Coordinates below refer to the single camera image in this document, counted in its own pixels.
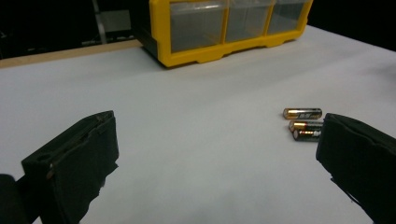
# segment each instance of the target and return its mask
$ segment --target white tabletop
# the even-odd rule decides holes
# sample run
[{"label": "white tabletop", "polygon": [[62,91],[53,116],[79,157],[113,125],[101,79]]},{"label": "white tabletop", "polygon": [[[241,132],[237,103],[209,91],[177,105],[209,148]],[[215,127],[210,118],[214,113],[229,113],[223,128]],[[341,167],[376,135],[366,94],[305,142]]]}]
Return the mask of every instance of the white tabletop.
[{"label": "white tabletop", "polygon": [[396,136],[396,53],[306,27],[297,41],[165,69],[141,48],[0,69],[0,173],[114,110],[119,168],[82,224],[371,224],[294,142],[285,107]]}]

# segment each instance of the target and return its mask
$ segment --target yellow storage box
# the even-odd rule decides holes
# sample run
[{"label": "yellow storage box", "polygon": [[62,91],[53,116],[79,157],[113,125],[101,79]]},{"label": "yellow storage box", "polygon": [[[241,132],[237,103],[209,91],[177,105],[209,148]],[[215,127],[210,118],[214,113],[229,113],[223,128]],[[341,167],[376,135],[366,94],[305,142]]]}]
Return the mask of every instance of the yellow storage box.
[{"label": "yellow storage box", "polygon": [[313,0],[135,0],[136,38],[165,66],[273,47],[304,31]]}]

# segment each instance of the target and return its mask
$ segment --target battery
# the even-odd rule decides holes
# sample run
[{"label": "battery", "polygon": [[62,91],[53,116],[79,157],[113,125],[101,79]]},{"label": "battery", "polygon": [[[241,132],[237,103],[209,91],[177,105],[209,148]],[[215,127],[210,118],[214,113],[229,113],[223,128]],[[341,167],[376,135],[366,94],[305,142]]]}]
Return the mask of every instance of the battery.
[{"label": "battery", "polygon": [[295,129],[293,132],[293,138],[298,142],[318,142],[320,138],[320,132],[320,128],[309,130]]},{"label": "battery", "polygon": [[321,116],[320,108],[285,108],[283,110],[285,119],[320,119]]},{"label": "battery", "polygon": [[311,128],[321,128],[323,126],[322,121],[303,121],[303,120],[291,120],[289,123],[289,130],[306,130]]}]

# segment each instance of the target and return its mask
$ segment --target transparent compartment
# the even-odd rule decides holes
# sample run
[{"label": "transparent compartment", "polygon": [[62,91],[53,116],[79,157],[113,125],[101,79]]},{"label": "transparent compartment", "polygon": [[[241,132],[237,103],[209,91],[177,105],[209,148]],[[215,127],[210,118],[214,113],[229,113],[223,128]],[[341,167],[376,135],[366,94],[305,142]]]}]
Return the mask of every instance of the transparent compartment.
[{"label": "transparent compartment", "polygon": [[262,35],[271,2],[272,0],[231,0],[226,42]]},{"label": "transparent compartment", "polygon": [[268,35],[297,29],[304,4],[308,0],[277,0],[271,16]]},{"label": "transparent compartment", "polygon": [[172,52],[217,45],[225,0],[171,3]]}]

